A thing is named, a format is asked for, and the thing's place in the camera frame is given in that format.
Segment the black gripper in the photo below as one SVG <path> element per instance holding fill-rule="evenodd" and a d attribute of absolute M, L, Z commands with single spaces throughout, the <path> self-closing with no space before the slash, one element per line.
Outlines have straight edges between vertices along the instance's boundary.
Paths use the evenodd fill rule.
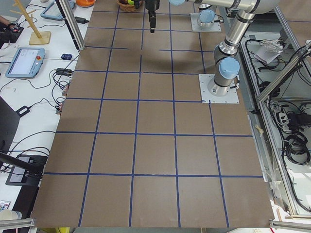
<path fill-rule="evenodd" d="M 160 0 L 145 0 L 145 9 L 149 14 L 150 33 L 155 32 L 156 28 L 156 10 L 159 9 Z"/>

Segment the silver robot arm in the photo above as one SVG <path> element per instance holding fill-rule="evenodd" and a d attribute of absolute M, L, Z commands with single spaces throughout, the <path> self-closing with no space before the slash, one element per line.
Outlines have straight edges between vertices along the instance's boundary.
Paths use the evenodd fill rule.
<path fill-rule="evenodd" d="M 196 4 L 209 4 L 230 9 L 239 9 L 229 31 L 214 50 L 216 72 L 209 81 L 208 91 L 218 97 L 227 95 L 230 85 L 237 77 L 240 64 L 234 58 L 238 52 L 241 39 L 253 22 L 255 15 L 265 14 L 274 9 L 278 0 L 194 0 Z"/>
<path fill-rule="evenodd" d="M 198 17 L 198 25 L 200 25 L 201 27 L 211 27 L 213 26 L 213 24 L 215 22 L 219 22 L 219 23 L 223 23 L 223 20 L 215 20 L 215 16 L 218 16 L 217 14 L 215 14 L 214 11 L 210 10 L 210 9 L 205 9 L 203 11 L 201 11 L 199 13 L 199 17 Z"/>

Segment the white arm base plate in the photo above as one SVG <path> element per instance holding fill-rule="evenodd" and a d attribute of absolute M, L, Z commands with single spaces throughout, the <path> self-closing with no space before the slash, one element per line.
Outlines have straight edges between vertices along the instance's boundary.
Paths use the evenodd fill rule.
<path fill-rule="evenodd" d="M 214 82 L 214 74 L 199 74 L 202 103 L 239 104 L 238 83 L 231 82 L 228 87 L 220 87 Z"/>

